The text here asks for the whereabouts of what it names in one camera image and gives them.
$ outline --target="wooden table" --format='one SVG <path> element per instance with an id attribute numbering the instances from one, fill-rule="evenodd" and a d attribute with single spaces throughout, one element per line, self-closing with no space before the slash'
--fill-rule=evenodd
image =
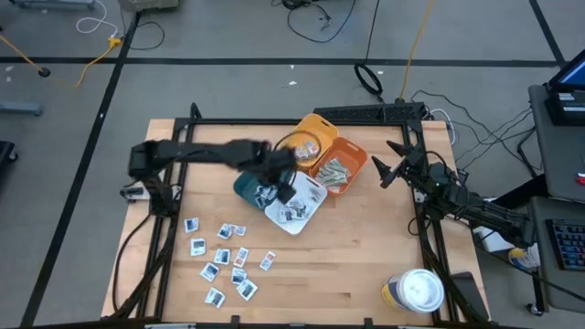
<path id="1" fill-rule="evenodd" d="M 170 139 L 173 123 L 173 120 L 152 120 L 146 139 Z M 449 167 L 454 168 L 444 122 L 424 122 L 423 127 L 427 149 L 441 154 Z M 224 143 L 251 138 L 276 142 L 292 128 L 198 125 L 193 141 Z M 400 128 L 341 126 L 339 132 L 388 165 L 399 162 L 385 141 L 402 143 Z M 431 163 L 438 161 L 433 155 L 430 157 Z M 240 315 L 241 322 L 246 324 L 362 324 L 365 317 L 371 317 L 374 324 L 431 324 L 429 315 L 390 308 L 384 304 L 380 292 L 389 276 L 422 268 L 419 240 L 407 231 L 414 209 L 410 189 L 403 180 L 397 179 L 388 189 L 382 189 L 378 172 L 368 161 L 343 196 L 328 197 L 303 232 L 291 236 L 233 192 L 232 185 L 238 175 L 224 165 L 189 165 L 164 321 L 228 323 L 231 315 Z M 146 203 L 129 205 L 121 243 L 146 213 Z M 195 217 L 199 218 L 199 231 L 186 234 L 183 219 Z M 218 238 L 223 223 L 246 226 L 246 236 Z M 133 237 L 122 256 L 118 303 L 142 278 L 153 224 L 151 219 Z M 487 305 L 469 229 L 449 219 L 441 225 L 451 272 L 470 271 Z M 205 255 L 189 255 L 189 240 L 194 238 L 206 239 Z M 230 282 L 231 266 L 219 265 L 220 272 L 213 283 L 199 276 L 205 264 L 213 260 L 216 249 L 231 249 L 233 261 L 239 247 L 250 250 L 244 269 L 259 287 L 249 302 L 238 295 Z M 263 271 L 259 264 L 268 250 L 276 252 L 276 261 L 269 271 Z M 226 294 L 220 309 L 204 303 L 211 287 Z M 153 313 L 157 288 L 158 279 L 155 279 L 147 314 Z M 111 293 L 112 283 L 103 305 L 104 315 L 112 313 Z M 446 312 L 442 310 L 442 313 L 446 319 Z"/>

